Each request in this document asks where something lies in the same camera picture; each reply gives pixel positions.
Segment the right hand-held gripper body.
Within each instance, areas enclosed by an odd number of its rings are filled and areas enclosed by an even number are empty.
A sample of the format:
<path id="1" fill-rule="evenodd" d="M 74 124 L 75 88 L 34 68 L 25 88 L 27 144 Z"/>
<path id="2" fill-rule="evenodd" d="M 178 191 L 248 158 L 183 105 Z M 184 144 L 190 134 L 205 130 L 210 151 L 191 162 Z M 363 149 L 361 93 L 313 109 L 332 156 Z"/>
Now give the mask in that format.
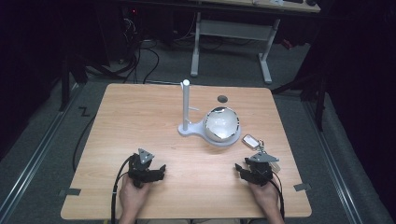
<path id="1" fill-rule="evenodd" d="M 245 163 L 251 174 L 253 174 L 258 181 L 257 185 L 263 186 L 273 179 L 273 170 L 268 162 L 260 163 L 245 158 Z"/>

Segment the white stand with pole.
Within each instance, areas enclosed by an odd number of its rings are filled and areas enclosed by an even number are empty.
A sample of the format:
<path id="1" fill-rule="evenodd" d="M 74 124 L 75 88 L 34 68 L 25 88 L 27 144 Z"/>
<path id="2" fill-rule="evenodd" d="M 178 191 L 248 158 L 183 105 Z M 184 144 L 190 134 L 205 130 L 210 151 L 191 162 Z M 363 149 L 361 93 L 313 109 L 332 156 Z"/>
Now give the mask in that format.
<path id="1" fill-rule="evenodd" d="M 239 137 L 236 139 L 232 140 L 231 142 L 226 142 L 226 143 L 217 143 L 212 140 L 210 140 L 206 135 L 205 135 L 205 129 L 204 129 L 204 118 L 205 116 L 196 123 L 192 123 L 189 118 L 189 112 L 191 110 L 190 107 L 190 85 L 191 83 L 187 80 L 184 79 L 181 83 L 181 89 L 182 89 L 182 123 L 178 126 L 177 130 L 180 135 L 182 136 L 191 136 L 191 135 L 198 135 L 202 137 L 204 140 L 206 140 L 207 143 L 210 145 L 213 145 L 215 147 L 229 147 L 232 144 L 234 144 Z"/>

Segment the shiny silver bowl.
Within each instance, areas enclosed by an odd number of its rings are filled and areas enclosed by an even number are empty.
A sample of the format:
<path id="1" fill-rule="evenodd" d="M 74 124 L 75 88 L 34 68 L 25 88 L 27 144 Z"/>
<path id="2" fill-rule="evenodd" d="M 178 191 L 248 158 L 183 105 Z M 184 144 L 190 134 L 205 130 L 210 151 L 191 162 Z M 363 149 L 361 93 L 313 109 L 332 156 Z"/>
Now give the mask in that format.
<path id="1" fill-rule="evenodd" d="M 204 118 L 205 135 L 217 143 L 231 142 L 240 136 L 240 119 L 230 107 L 219 106 Z"/>

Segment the metal floor rail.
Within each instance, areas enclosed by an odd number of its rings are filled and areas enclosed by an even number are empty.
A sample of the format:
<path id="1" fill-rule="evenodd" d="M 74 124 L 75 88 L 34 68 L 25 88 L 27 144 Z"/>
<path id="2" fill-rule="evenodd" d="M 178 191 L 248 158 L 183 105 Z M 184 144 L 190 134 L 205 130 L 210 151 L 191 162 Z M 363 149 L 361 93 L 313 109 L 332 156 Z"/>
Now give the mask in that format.
<path id="1" fill-rule="evenodd" d="M 346 216 L 350 224 L 363 224 L 361 215 L 354 203 L 350 190 L 345 179 L 337 166 L 337 163 L 332 155 L 330 146 L 323 131 L 318 128 L 315 120 L 314 108 L 310 103 L 302 102 L 304 111 L 307 114 L 311 125 L 313 126 L 316 136 L 319 140 L 320 148 L 323 154 L 323 159 L 327 166 L 329 175 L 332 179 L 333 185 L 337 192 L 338 198 L 344 208 Z"/>
<path id="2" fill-rule="evenodd" d="M 83 88 L 83 84 L 73 84 L 70 100 L 61 105 L 62 91 L 56 87 L 49 100 L 34 113 L 6 157 L 0 161 L 0 224 L 9 221 L 48 154 L 71 104 Z"/>

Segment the desk with white legs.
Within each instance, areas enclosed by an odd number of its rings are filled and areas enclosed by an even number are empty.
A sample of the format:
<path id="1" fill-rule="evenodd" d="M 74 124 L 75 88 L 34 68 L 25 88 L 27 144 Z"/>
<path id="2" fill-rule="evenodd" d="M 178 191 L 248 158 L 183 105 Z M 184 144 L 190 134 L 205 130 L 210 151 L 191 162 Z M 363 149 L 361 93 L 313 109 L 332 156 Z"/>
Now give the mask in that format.
<path id="1" fill-rule="evenodd" d="M 252 9 L 269 9 L 274 12 L 319 13 L 318 4 L 311 7 L 305 0 L 302 4 L 286 2 L 283 0 L 197 0 L 198 5 L 203 3 L 220 4 L 221 6 L 239 6 Z M 191 60 L 191 76 L 199 74 L 200 38 L 202 35 L 230 37 L 246 40 L 264 41 L 266 46 L 258 54 L 262 76 L 266 84 L 272 83 L 268 68 L 267 57 L 273 45 L 280 18 L 275 17 L 269 24 L 255 24 L 248 22 L 226 21 L 221 19 L 202 19 L 201 13 L 196 14 L 194 49 Z"/>

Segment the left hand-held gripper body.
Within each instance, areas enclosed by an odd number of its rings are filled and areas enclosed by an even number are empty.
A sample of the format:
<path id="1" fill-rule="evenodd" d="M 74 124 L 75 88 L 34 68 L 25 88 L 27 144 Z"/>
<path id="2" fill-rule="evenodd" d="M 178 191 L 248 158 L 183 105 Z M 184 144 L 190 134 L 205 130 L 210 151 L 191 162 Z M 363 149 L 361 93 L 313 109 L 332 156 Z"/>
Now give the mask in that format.
<path id="1" fill-rule="evenodd" d="M 152 182 L 151 175 L 160 173 L 149 169 L 153 158 L 154 155 L 143 148 L 139 148 L 138 153 L 134 153 L 129 158 L 128 176 L 132 178 L 137 188 L 142 188 L 144 183 Z"/>

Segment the white key fob with keys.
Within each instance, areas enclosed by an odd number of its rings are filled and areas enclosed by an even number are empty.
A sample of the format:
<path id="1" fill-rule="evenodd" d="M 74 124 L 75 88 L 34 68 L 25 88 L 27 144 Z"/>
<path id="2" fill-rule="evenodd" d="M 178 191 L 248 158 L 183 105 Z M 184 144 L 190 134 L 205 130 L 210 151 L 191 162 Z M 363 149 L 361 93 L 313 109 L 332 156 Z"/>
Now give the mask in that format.
<path id="1" fill-rule="evenodd" d="M 262 140 L 258 140 L 254 138 L 252 135 L 246 134 L 242 138 L 242 142 L 246 146 L 256 151 L 256 153 L 253 156 L 250 156 L 248 158 L 250 161 L 255 161 L 260 163 L 268 162 L 275 173 L 278 173 L 281 170 L 280 166 L 278 165 L 279 159 L 268 154 L 265 151 L 264 142 Z"/>

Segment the dark computer tower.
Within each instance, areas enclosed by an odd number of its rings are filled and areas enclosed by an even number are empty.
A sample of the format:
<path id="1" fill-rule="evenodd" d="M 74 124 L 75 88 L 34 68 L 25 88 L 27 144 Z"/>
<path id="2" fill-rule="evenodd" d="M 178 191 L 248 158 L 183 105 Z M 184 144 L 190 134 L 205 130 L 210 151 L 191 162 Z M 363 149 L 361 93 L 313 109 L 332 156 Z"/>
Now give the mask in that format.
<path id="1" fill-rule="evenodd" d="M 140 24 L 136 7 L 118 7 L 122 36 L 121 61 L 129 61 L 139 47 Z"/>

